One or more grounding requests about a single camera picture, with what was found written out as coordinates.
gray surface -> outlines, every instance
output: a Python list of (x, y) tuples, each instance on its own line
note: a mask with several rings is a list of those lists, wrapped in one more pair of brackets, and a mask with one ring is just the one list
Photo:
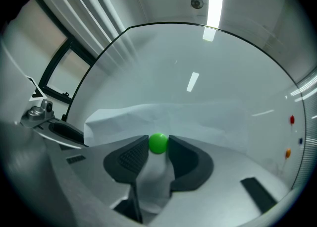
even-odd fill
[(105, 156), (138, 138), (140, 137), (132, 137), (115, 143), (80, 150), (66, 150), (62, 153), (66, 158), (78, 155), (83, 155), (86, 158), (83, 161), (73, 163), (71, 168), (81, 182), (89, 188), (104, 205), (114, 208), (121, 200), (128, 198), (130, 185), (115, 182), (106, 172), (103, 164)]
[[(14, 187), (37, 213), (56, 221), (57, 226), (141, 226), (111, 209), (127, 195), (129, 185), (114, 182), (103, 168), (107, 153), (135, 138), (62, 151), (57, 143), (43, 140), (21, 125), (4, 128), (1, 161), (8, 167), (5, 170)], [(148, 226), (237, 226), (254, 220), (260, 212), (240, 184), (246, 177), (255, 176), (277, 201), (287, 194), (288, 189), (279, 179), (244, 155), (195, 140), (187, 141), (211, 155), (214, 171), (196, 191), (173, 193)], [(67, 157), (78, 155), (86, 159), (67, 163)], [(289, 203), (290, 199), (270, 210), (272, 219), (284, 213)], [(263, 223), (270, 220), (266, 215)]]
[[(187, 141), (211, 155), (214, 171), (209, 180), (196, 191), (173, 193), (170, 201), (156, 217), (155, 214), (147, 211), (145, 213), (147, 226), (237, 226), (254, 220), (261, 213), (240, 183), (240, 180), (247, 177), (256, 177), (277, 201), (289, 192), (282, 181), (246, 156), (211, 144), (190, 139)], [(56, 144), (49, 144), (57, 178), (80, 224), (85, 225), (92, 221), (91, 225), (108, 226), (110, 221), (112, 226), (137, 225), (110, 209), (116, 201), (126, 196), (129, 186), (115, 183), (102, 166), (107, 152), (127, 143), (129, 141), (121, 141), (86, 149), (63, 151), (62, 154), (59, 147), (53, 148)], [(87, 159), (69, 166), (67, 164), (61, 166), (62, 163), (65, 165), (66, 157), (76, 155), (83, 155)], [(152, 166), (152, 168), (155, 168), (153, 171), (157, 171), (160, 166)], [(151, 188), (155, 189), (155, 184), (149, 183), (148, 190)], [(88, 215), (83, 216), (82, 212), (86, 212), (86, 207), (92, 208)]]
[(20, 124), (2, 123), (0, 141), (1, 167), (22, 201), (49, 224), (75, 226), (75, 217), (56, 179), (43, 138)]
[(240, 183), (247, 177), (254, 176), (277, 201), (289, 192), (281, 180), (238, 152), (192, 139), (186, 141), (212, 157), (213, 173), (196, 191), (173, 193), (149, 224), (151, 227), (233, 227), (259, 217), (260, 211)]
[(28, 118), (27, 115), (24, 115), (22, 118), (21, 118), (21, 124), (26, 127), (26, 128), (33, 128), (33, 127), (36, 127), (38, 125), (41, 125), (42, 123), (50, 120), (50, 119), (53, 119), (55, 116), (53, 115), (52, 117), (48, 117), (48, 118), (45, 118), (45, 119), (41, 119), (41, 120), (30, 120)]
[[(77, 176), (71, 165), (67, 163), (65, 155), (61, 154), (58, 144), (46, 140), (46, 145), (56, 173), (56, 178), (72, 207), (78, 227), (141, 226), (110, 209), (99, 197), (96, 197), (94, 195), (96, 191), (92, 192), (89, 187), (83, 184), (81, 178)], [(67, 154), (67, 156), (71, 156), (72, 154), (77, 155), (78, 153), (76, 153), (76, 151), (77, 150), (73, 150), (73, 153), (68, 152), (69, 154)], [(100, 174), (94, 172), (93, 168), (91, 168), (91, 173), (94, 173), (96, 176)], [(103, 187), (102, 190), (107, 190), (109, 193), (112, 193), (111, 189), (108, 189), (106, 186)]]

window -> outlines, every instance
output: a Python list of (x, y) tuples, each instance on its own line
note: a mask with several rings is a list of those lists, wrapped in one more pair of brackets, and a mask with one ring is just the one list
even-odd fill
[(43, 0), (36, 1), (67, 37), (46, 67), (39, 86), (46, 95), (70, 104), (81, 79), (95, 63), (95, 58), (62, 25)]

black rubber strip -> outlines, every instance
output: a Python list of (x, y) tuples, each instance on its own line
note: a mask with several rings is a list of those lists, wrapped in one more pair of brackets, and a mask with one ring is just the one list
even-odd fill
[(213, 171), (209, 154), (172, 135), (168, 139), (168, 156), (175, 175), (170, 192), (196, 190), (209, 179)]
[(277, 203), (277, 201), (275, 201), (275, 199), (255, 177), (246, 178), (240, 182), (247, 190), (248, 194), (252, 197), (262, 214), (264, 214)]

